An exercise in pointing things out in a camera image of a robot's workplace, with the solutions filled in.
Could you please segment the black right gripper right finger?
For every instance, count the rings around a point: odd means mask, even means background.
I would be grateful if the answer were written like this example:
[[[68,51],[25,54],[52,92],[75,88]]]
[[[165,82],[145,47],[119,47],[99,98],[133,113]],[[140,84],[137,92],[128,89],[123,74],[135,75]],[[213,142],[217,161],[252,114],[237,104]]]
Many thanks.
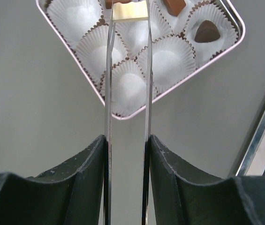
[[[265,176],[208,174],[155,135],[150,171],[158,225],[265,225]]]

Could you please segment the dark heart chocolate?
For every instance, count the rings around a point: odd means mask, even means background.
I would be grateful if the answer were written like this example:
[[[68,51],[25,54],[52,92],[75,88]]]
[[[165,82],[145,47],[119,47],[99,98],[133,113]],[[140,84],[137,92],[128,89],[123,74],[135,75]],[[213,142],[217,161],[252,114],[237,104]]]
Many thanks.
[[[197,43],[209,43],[221,37],[218,27],[209,20],[203,21],[196,31],[194,41]]]

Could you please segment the steel tweezers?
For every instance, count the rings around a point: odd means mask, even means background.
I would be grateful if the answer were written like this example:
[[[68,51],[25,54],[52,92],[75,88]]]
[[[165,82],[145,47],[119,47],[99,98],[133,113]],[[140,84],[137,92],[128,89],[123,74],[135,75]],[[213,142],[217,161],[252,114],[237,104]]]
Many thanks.
[[[151,107],[152,107],[152,35],[150,21],[150,3],[148,4],[148,49],[147,49],[147,73],[146,73],[146,104],[145,104],[145,138],[144,138],[144,171],[142,190],[142,216],[141,224],[148,224],[148,199],[149,199],[149,175],[150,175],[150,143],[151,143]],[[110,23],[107,34],[106,51],[106,75],[105,75],[105,159],[104,159],[104,224],[111,224],[111,200],[112,200],[112,52],[114,48],[115,28],[117,22]]]

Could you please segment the white square chocolate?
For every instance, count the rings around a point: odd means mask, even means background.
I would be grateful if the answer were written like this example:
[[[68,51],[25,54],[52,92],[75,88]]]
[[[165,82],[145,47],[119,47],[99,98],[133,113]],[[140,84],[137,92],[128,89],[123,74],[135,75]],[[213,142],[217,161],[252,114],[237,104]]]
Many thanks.
[[[118,23],[148,20],[148,4],[146,0],[138,2],[113,4],[112,21]]]

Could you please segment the brown chocolate bar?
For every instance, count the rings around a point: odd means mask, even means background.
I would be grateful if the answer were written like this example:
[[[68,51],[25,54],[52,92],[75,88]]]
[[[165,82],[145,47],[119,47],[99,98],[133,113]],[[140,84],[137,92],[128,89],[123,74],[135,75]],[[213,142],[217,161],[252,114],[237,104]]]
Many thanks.
[[[185,0],[163,0],[168,13],[172,16],[178,16],[180,12],[186,7]]]

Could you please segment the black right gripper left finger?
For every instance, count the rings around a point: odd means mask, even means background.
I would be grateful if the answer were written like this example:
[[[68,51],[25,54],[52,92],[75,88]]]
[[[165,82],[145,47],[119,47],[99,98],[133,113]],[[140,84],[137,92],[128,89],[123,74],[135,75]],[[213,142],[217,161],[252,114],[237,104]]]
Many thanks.
[[[23,178],[0,172],[0,225],[96,225],[104,166],[103,135],[84,150]]]

